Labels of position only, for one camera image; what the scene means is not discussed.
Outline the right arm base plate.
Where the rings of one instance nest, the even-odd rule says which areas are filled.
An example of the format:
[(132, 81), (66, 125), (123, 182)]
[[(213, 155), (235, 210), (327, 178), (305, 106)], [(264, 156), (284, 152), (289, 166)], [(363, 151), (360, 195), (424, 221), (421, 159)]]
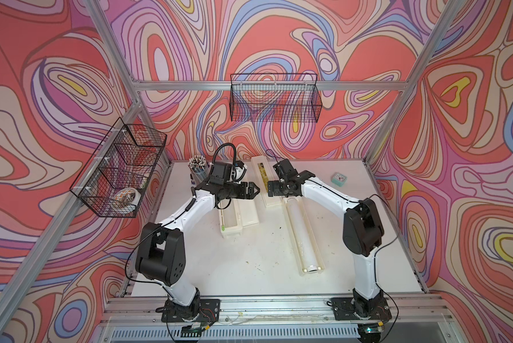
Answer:
[(326, 301), (336, 321), (368, 321), (388, 322), (392, 313), (384, 297), (379, 296), (373, 300), (359, 297), (333, 297)]

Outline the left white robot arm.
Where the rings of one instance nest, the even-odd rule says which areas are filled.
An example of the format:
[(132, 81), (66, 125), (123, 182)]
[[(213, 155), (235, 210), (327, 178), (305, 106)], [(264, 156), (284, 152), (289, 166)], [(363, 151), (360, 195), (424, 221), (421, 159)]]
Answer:
[(167, 219), (144, 226), (134, 268), (168, 294), (162, 310), (163, 320), (187, 322), (204, 315), (213, 320), (213, 311), (201, 309), (199, 289), (183, 277), (186, 268), (184, 234), (224, 200), (253, 200), (260, 189), (253, 182), (245, 182), (245, 174), (246, 166), (242, 161), (214, 162), (209, 175), (191, 188), (191, 197), (186, 203)]

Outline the cream dispenser lid with label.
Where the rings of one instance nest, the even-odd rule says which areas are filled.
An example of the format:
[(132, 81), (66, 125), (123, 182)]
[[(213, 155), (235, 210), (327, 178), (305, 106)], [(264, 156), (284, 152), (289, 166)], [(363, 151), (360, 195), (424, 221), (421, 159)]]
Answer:
[(251, 158), (251, 164), (266, 208), (281, 206), (282, 200), (280, 197), (270, 197), (268, 194), (268, 182), (277, 180), (271, 161), (265, 156), (257, 156)]

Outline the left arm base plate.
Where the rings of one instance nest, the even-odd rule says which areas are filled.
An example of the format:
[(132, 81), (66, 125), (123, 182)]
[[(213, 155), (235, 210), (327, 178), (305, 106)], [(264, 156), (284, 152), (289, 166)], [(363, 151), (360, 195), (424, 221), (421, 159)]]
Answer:
[(163, 323), (214, 323), (219, 320), (221, 300), (217, 298), (195, 299), (189, 306), (181, 306), (172, 300), (166, 300), (163, 307), (155, 310), (159, 313)]

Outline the cream wrap dispenser with label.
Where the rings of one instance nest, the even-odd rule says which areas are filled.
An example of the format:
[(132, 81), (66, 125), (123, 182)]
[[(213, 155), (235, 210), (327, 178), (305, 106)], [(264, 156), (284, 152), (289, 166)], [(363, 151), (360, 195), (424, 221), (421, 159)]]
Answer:
[(241, 235), (244, 229), (260, 223), (254, 200), (232, 200), (226, 209), (219, 210), (219, 218), (223, 238)]

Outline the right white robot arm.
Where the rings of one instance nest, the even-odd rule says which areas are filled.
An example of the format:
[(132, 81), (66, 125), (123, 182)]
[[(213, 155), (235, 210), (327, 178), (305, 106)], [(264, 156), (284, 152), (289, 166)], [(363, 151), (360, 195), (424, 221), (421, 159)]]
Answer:
[(273, 169), (278, 179), (268, 182), (269, 197), (306, 197), (342, 220), (342, 241), (354, 259), (353, 308), (359, 318), (370, 318), (385, 299), (375, 262), (385, 234), (377, 205), (370, 198), (359, 200), (333, 189), (310, 171), (298, 172), (287, 159)]

